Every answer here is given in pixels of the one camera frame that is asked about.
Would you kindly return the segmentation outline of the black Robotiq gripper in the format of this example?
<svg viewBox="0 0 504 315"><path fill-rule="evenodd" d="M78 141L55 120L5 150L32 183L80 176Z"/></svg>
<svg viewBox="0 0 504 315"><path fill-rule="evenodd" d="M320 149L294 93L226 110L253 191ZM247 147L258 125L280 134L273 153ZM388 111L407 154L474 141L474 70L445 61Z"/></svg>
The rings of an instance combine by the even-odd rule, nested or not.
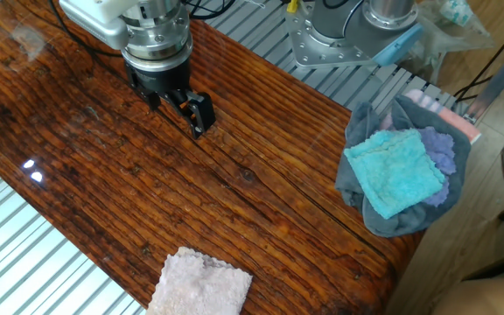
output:
<svg viewBox="0 0 504 315"><path fill-rule="evenodd" d="M164 99L190 125L194 139L201 137L216 122L210 95L192 91L190 58L171 69L157 72L139 69L128 61L124 61L124 66L129 86L140 92L150 111L157 111L161 98Z"/></svg>

